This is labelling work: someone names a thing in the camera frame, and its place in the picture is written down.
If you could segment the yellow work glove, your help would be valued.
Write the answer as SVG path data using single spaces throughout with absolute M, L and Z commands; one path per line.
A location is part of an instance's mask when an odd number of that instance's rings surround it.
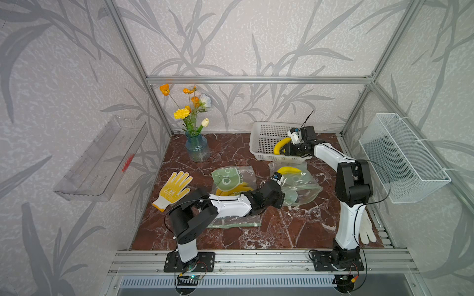
M 192 180 L 193 177 L 189 173 L 183 171 L 173 172 L 160 190 L 159 197 L 152 203 L 152 206 L 164 212 L 168 206 L 175 204 L 191 191 L 188 185 Z

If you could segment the circuit board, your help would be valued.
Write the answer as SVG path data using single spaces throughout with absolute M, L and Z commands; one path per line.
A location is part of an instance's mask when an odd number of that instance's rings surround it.
M 356 290 L 356 281 L 359 279 L 359 275 L 335 275 L 333 284 L 334 289 L 341 294 L 350 294 Z
M 177 276 L 178 286 L 197 286 L 204 278 L 205 274 L 179 274 Z

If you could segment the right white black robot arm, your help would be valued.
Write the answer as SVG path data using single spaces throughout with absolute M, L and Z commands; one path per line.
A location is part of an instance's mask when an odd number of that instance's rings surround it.
M 274 147 L 274 154 L 315 157 L 336 171 L 335 194 L 341 206 L 338 230 L 332 251 L 319 253 L 317 257 L 328 260 L 335 270 L 357 266 L 360 260 L 360 225 L 374 193 L 368 161 L 350 158 L 318 139 L 313 127 L 291 128 L 288 137 Z

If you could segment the blue glass vase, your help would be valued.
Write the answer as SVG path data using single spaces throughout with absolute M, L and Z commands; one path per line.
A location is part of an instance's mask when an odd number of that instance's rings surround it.
M 205 162 L 211 156 L 207 139 L 202 134 L 196 136 L 185 134 L 185 136 L 185 147 L 190 159 L 196 163 Z

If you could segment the zip-top bag with bananas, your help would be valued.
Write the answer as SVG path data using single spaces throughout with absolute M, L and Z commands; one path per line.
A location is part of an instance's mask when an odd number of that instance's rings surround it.
M 243 183 L 256 189 L 256 176 L 252 166 L 226 166 L 218 168 L 211 173 L 213 179 L 212 193 L 216 193 L 219 188 L 222 191 L 231 190 Z M 208 229 L 230 229 L 230 228 L 252 228 L 261 226 L 260 216 L 251 217 L 224 217 L 216 218 L 207 228 Z

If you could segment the bananas in left bag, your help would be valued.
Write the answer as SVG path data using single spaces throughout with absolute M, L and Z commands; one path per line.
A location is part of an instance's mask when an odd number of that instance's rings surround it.
M 247 192 L 247 191 L 252 191 L 253 188 L 248 186 L 248 183 L 243 183 L 231 190 L 228 191 L 222 191 L 221 189 L 217 188 L 216 189 L 216 196 L 237 196 L 242 192 Z

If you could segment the white plastic basket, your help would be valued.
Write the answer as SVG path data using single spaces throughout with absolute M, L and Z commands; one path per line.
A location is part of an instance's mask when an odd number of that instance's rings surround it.
M 274 148 L 288 137 L 287 132 L 296 128 L 296 123 L 255 122 L 253 124 L 249 142 L 249 150 L 257 160 L 288 162 L 300 164 L 311 157 L 287 157 L 275 155 Z

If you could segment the right circuit board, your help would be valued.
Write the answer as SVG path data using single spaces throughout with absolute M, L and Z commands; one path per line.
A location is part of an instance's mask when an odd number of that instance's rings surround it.
M 333 284 L 334 289 L 341 294 L 350 294 L 356 290 L 356 281 L 359 279 L 359 275 L 335 275 Z

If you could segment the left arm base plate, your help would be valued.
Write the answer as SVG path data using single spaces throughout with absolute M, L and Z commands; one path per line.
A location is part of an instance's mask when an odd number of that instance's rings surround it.
M 165 273 L 186 273 L 186 272 L 213 272 L 215 264 L 215 252 L 198 252 L 197 257 L 189 262 L 182 262 L 178 251 L 167 254 L 164 272 Z

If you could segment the left circuit board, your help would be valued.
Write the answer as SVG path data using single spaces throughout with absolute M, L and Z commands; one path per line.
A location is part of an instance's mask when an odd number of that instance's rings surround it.
M 197 286 L 204 278 L 205 274 L 179 274 L 177 276 L 178 286 Z

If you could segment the artificial flower bouquet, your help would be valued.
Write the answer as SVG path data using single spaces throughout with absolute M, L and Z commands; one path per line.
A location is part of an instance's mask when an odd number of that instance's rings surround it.
M 188 105 L 181 108 L 175 99 L 171 95 L 171 89 L 169 84 L 165 84 L 159 87 L 160 92 L 164 97 L 171 99 L 178 109 L 174 112 L 174 119 L 181 120 L 183 123 L 182 130 L 189 137 L 198 136 L 201 134 L 204 128 L 207 128 L 210 124 L 210 120 L 205 118 L 200 124 L 198 124 L 198 115 L 200 113 L 206 113 L 209 105 L 205 102 L 203 97 L 197 96 L 197 87 L 192 86 L 183 89 L 183 93 L 188 95 Z

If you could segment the aluminium front rail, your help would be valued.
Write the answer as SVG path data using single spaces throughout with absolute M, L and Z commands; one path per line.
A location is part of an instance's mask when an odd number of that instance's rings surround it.
M 306 275 L 314 273 L 303 249 L 216 250 L 209 275 Z M 118 251 L 108 276 L 163 275 L 167 251 Z M 364 249 L 360 256 L 368 274 L 417 274 L 407 249 Z

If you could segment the clear acrylic wall shelf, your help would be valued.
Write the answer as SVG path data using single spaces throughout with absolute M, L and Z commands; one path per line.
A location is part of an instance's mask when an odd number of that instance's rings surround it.
M 148 131 L 144 121 L 113 116 L 53 192 L 67 201 L 108 202 Z

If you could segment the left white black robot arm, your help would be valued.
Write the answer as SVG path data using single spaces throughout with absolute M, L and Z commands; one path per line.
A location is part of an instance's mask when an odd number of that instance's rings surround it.
M 167 214 L 181 262 L 197 259 L 197 238 L 214 220 L 253 217 L 264 213 L 269 207 L 281 208 L 285 197 L 281 188 L 284 182 L 285 177 L 274 173 L 260 188 L 237 196 L 216 196 L 200 188 L 184 197 Z

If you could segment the yellow banana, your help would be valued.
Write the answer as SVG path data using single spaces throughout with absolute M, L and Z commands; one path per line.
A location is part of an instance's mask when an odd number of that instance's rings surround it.
M 291 138 L 284 138 L 280 140 L 274 147 L 274 155 L 280 155 L 281 151 L 285 149 L 285 146 L 291 143 Z
M 302 173 L 300 169 L 292 166 L 283 166 L 279 168 L 276 172 L 281 175 L 300 175 Z

